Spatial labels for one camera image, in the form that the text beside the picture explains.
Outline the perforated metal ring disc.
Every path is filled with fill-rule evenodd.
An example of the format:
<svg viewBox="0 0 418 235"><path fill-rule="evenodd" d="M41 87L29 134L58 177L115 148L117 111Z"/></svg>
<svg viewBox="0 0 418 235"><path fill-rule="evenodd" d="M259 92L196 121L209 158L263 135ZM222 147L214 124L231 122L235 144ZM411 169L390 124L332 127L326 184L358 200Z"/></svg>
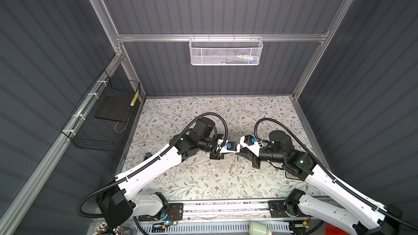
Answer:
<svg viewBox="0 0 418 235"><path fill-rule="evenodd" d="M233 173L233 171L234 171L234 167L235 167L235 165L236 165L236 154L234 153L234 155L232 156L232 158L231 158L231 163L230 163L230 166L229 166L229 171L228 171L228 173L230 173L230 174L232 174Z"/></svg>

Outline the yellow marker pen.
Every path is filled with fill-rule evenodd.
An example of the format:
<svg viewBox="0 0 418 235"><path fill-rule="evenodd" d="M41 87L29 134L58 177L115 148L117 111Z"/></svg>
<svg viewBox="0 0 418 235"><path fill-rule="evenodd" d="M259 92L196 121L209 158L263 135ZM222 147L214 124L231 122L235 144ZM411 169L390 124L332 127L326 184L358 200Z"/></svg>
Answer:
<svg viewBox="0 0 418 235"><path fill-rule="evenodd" d="M132 98L131 102L130 102L130 106L133 107L136 103L136 101L138 100L139 97L139 91L136 91L134 97Z"/></svg>

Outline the blue object at table edge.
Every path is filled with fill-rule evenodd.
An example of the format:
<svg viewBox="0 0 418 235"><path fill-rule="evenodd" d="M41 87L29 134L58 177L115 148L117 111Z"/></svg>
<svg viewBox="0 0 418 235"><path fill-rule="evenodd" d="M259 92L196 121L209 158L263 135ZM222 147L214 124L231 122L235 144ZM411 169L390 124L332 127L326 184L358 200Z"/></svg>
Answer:
<svg viewBox="0 0 418 235"><path fill-rule="evenodd" d="M144 161L148 160L148 159L149 159L149 158L151 158L151 157L152 157L152 153L147 152L147 153L145 154L145 156L144 156Z"/></svg>

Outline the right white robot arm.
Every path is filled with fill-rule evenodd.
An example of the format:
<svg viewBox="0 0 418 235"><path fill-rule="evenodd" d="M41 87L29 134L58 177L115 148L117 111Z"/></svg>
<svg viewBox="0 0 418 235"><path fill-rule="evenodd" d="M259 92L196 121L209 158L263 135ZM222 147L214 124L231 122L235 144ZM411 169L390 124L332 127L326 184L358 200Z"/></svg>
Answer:
<svg viewBox="0 0 418 235"><path fill-rule="evenodd" d="M286 198L286 213L296 217L299 213L310 215L329 223L350 235L397 235L402 211L396 206L386 207L358 192L333 175L315 155L305 148L296 150L288 131L270 133L270 146L262 146L262 140L247 135L240 138L242 151L251 153L256 162L273 161L297 179L323 191L337 206L313 198L294 189Z"/></svg>

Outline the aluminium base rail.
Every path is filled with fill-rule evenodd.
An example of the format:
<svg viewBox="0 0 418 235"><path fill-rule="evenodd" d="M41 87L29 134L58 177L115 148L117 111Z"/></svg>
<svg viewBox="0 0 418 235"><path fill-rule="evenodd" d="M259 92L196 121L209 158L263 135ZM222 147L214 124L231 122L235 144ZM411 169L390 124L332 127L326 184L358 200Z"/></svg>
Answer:
<svg viewBox="0 0 418 235"><path fill-rule="evenodd" d="M170 201L170 220L192 222L243 222L250 220L296 220L304 215L289 217L283 207L286 198L225 199Z"/></svg>

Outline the black foam pad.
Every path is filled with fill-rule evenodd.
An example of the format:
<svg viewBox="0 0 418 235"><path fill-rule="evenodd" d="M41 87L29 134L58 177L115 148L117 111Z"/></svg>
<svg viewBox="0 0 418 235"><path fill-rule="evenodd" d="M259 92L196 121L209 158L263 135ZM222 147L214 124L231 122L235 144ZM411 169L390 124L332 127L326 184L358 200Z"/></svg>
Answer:
<svg viewBox="0 0 418 235"><path fill-rule="evenodd" d="M95 113L96 119L122 123L132 112L131 100L125 97L107 96Z"/></svg>

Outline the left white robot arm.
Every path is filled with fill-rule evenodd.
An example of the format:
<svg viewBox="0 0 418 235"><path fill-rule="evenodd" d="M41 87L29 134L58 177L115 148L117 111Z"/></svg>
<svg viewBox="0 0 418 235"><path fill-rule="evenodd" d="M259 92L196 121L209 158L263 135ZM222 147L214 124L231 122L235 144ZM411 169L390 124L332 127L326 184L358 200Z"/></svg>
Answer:
<svg viewBox="0 0 418 235"><path fill-rule="evenodd" d="M170 211L170 204L162 193L155 192L151 195L138 195L138 193L156 177L196 155L199 150L215 154L222 139L223 135L217 133L215 122L203 117L198 119L194 127L188 129L167 153L163 151L174 142L175 138L161 151L134 168L116 177L111 174L105 175L99 183L100 188L124 177L127 178L123 183L95 196L108 227L115 228L139 216L164 220Z"/></svg>

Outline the pale green plastic object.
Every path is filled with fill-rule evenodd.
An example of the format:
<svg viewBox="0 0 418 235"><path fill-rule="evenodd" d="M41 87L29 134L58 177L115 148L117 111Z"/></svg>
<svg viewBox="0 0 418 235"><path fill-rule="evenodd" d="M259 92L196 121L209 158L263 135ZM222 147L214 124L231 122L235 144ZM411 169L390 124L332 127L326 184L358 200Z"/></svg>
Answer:
<svg viewBox="0 0 418 235"><path fill-rule="evenodd" d="M250 222L248 233L249 235L273 235L273 232L265 224L255 221Z"/></svg>

